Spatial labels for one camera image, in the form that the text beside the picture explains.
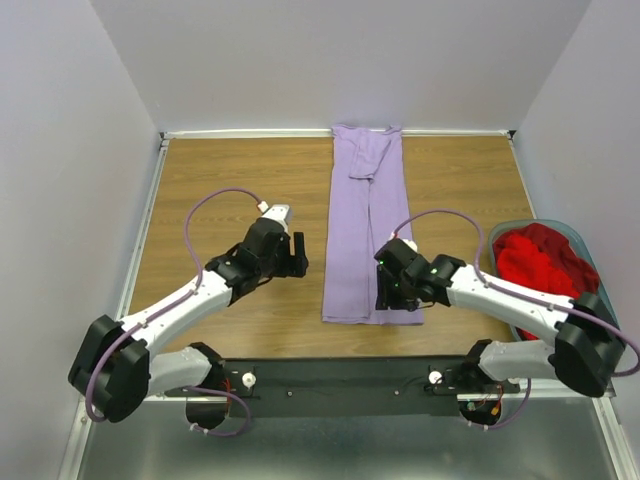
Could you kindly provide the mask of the purple t shirt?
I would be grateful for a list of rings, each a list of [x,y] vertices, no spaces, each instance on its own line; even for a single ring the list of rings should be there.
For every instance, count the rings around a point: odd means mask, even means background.
[[[322,320],[414,326],[419,311],[378,310],[374,254],[410,216],[402,132],[335,125]]]

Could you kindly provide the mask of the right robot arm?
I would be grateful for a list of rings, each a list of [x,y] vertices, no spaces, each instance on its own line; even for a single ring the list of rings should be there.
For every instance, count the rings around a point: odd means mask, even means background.
[[[415,311],[440,304],[477,311],[534,335],[532,341],[481,341],[460,367],[460,379],[480,392],[514,378],[558,380],[586,397],[604,395],[626,343],[595,294],[574,299],[486,275],[440,254],[427,260],[411,241],[389,240],[374,256],[379,310]]]

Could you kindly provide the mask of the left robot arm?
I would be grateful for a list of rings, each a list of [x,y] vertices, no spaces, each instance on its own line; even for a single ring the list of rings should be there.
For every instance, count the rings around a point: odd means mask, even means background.
[[[304,236],[289,231],[291,217],[284,204],[270,207],[241,242],[212,258],[177,291],[120,320],[107,315],[94,320],[68,374],[90,412],[117,423],[151,395],[183,387],[214,393],[222,380],[214,351],[205,345],[174,354],[163,349],[271,279],[305,276]]]

